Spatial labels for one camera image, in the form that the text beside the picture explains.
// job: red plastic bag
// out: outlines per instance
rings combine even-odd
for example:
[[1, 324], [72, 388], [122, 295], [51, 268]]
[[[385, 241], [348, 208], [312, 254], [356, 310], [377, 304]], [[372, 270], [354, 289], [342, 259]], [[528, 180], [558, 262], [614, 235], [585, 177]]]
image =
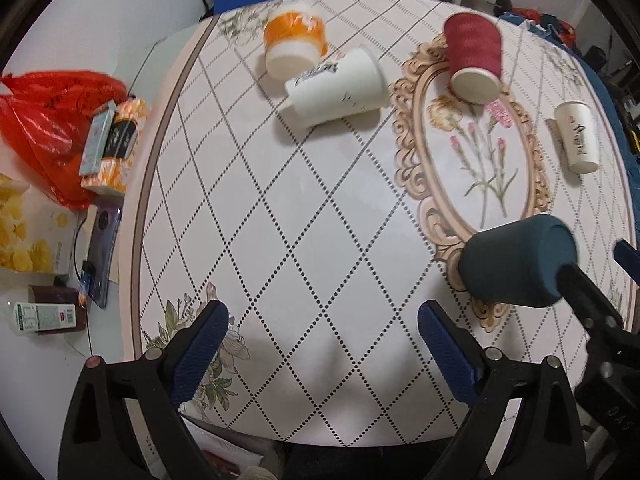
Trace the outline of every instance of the red plastic bag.
[[80, 186], [78, 169], [96, 108], [127, 98], [124, 83], [88, 71], [3, 76], [12, 95], [0, 95], [0, 133], [71, 209], [86, 209], [94, 194]]

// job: screw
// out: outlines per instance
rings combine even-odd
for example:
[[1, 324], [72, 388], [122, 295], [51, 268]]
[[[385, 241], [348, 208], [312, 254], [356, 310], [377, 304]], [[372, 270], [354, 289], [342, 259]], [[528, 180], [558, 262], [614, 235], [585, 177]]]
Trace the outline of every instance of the screw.
[[162, 350], [159, 348], [150, 348], [149, 350], [147, 350], [145, 352], [145, 358], [149, 359], [150, 361], [153, 361], [155, 359], [158, 359], [160, 356], [162, 355]]
[[102, 362], [102, 358], [99, 355], [94, 355], [89, 357], [85, 362], [84, 366], [87, 368], [95, 368]]
[[489, 346], [489, 348], [484, 351], [484, 355], [491, 359], [491, 361], [499, 361], [502, 359], [502, 352], [495, 346]]
[[613, 375], [613, 365], [608, 361], [604, 361], [600, 365], [600, 375], [605, 379], [609, 379]]
[[559, 368], [562, 366], [560, 359], [558, 359], [555, 355], [549, 355], [546, 358], [546, 364], [548, 364], [552, 368]]

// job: table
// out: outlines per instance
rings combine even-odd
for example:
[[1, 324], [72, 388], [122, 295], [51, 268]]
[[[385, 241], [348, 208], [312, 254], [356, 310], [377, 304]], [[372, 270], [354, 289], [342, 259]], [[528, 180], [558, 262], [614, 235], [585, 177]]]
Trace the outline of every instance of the table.
[[[459, 7], [308, 1], [326, 20], [330, 58], [360, 44], [380, 58], [392, 106], [304, 129], [264, 67], [261, 31], [277, 2], [203, 22], [156, 101], [127, 191], [126, 354], [164, 346], [219, 298], [229, 332], [183, 412], [327, 446], [456, 431], [466, 406], [417, 331], [428, 299], [482, 346], [534, 362], [556, 354], [577, 384], [586, 334], [568, 305], [472, 301], [456, 262], [474, 232], [552, 213], [574, 232], [581, 267], [632, 319], [634, 288], [610, 257], [618, 238], [635, 244], [626, 177], [580, 66], [497, 22], [504, 93], [470, 108], [447, 91], [442, 25]], [[567, 170], [550, 119], [573, 99], [593, 108], [601, 133], [602, 169], [584, 176]]]

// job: floral pattern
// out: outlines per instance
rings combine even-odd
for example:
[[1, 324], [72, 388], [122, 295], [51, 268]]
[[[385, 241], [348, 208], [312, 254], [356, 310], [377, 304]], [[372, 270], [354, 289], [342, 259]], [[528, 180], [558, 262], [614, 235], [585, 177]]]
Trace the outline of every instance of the floral pattern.
[[220, 16], [218, 28], [235, 46], [246, 45], [262, 34], [269, 13], [280, 4], [281, 1], [265, 2], [230, 10]]
[[[207, 303], [217, 299], [215, 285], [207, 283], [207, 299], [200, 302], [195, 313], [193, 312], [193, 301], [186, 293], [181, 300], [177, 300], [176, 307], [171, 301], [167, 300], [164, 310], [165, 326], [158, 322], [158, 336], [151, 338], [145, 330], [142, 331], [146, 339], [146, 348], [164, 348], [167, 346], [178, 330], [190, 326], [198, 314], [207, 306]], [[222, 345], [220, 345], [218, 353], [213, 358], [213, 361], [210, 362], [209, 367], [207, 367], [207, 371], [191, 400], [196, 409], [202, 414], [203, 420], [207, 420], [205, 411], [212, 408], [216, 402], [222, 406], [223, 410], [229, 409], [229, 397], [235, 397], [238, 394], [229, 389], [233, 378], [226, 377], [226, 375], [238, 374], [235, 359], [248, 361], [250, 358], [251, 355], [244, 343], [244, 337], [240, 335], [240, 331], [236, 326], [236, 320], [233, 316], [230, 316], [229, 328], [222, 340]]]
[[571, 82], [578, 90], [580, 90], [582, 87], [582, 78], [580, 77], [578, 69], [562, 57], [558, 48], [544, 44], [543, 49], [546, 58], [551, 62], [554, 68], [560, 72], [567, 81]]
[[613, 280], [609, 283], [609, 301], [620, 314], [622, 314], [622, 292], [618, 290]]
[[[516, 168], [511, 176], [507, 176], [505, 170], [507, 142], [504, 138], [498, 137], [494, 144], [492, 133], [496, 125], [501, 124], [505, 128], [510, 128], [513, 121], [500, 101], [496, 100], [485, 106], [491, 118], [483, 128], [481, 115], [476, 106], [466, 104], [472, 122], [465, 130], [461, 123], [462, 106], [463, 104], [453, 97], [440, 95], [431, 101], [427, 110], [431, 126], [444, 132], [454, 132], [454, 135], [450, 137], [451, 147], [460, 160], [460, 169], [466, 171], [473, 179], [465, 196], [468, 196], [475, 189], [482, 193], [480, 228], [483, 229], [486, 222], [489, 192], [492, 192], [498, 199], [502, 215], [507, 218], [504, 199], [518, 174], [518, 169]], [[469, 156], [474, 159], [473, 164], [470, 162]]]

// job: box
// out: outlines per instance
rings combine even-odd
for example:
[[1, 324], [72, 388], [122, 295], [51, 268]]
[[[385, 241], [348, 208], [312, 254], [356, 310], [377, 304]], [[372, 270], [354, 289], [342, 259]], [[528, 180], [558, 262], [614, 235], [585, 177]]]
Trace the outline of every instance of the box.
[[68, 274], [76, 214], [0, 173], [0, 267]]
[[113, 117], [116, 114], [116, 103], [109, 101], [98, 110], [97, 115], [91, 121], [89, 134], [86, 136], [84, 152], [78, 174], [80, 176], [91, 175], [100, 171], [100, 161], [104, 153], [104, 145], [107, 142]]
[[101, 195], [124, 195], [148, 115], [149, 108], [142, 99], [132, 99], [118, 105], [99, 170], [82, 177], [82, 187]]

